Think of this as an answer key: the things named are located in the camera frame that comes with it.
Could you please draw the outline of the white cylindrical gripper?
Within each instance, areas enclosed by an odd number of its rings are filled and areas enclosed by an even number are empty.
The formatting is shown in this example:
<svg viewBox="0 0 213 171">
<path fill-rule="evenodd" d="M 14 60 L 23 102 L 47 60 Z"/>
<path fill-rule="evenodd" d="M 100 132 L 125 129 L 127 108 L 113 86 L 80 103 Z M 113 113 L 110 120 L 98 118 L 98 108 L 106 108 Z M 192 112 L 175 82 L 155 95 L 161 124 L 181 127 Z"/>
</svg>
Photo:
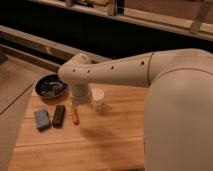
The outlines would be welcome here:
<svg viewBox="0 0 213 171">
<path fill-rule="evenodd" d="M 71 102 L 74 106 L 85 105 L 91 102 L 92 92 L 88 84 L 72 84 L 70 91 Z"/>
</svg>

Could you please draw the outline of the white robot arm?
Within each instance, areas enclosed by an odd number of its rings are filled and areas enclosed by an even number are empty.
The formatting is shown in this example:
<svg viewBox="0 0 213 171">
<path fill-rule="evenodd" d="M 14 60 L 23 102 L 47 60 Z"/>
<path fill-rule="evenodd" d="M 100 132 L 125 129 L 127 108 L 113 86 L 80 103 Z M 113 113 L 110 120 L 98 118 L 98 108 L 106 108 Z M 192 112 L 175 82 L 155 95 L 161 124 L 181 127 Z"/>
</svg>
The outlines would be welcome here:
<svg viewBox="0 0 213 171">
<path fill-rule="evenodd" d="M 58 75 L 77 103 L 90 83 L 146 87 L 145 171 L 213 171 L 213 53 L 176 49 L 97 64 L 79 53 Z"/>
</svg>

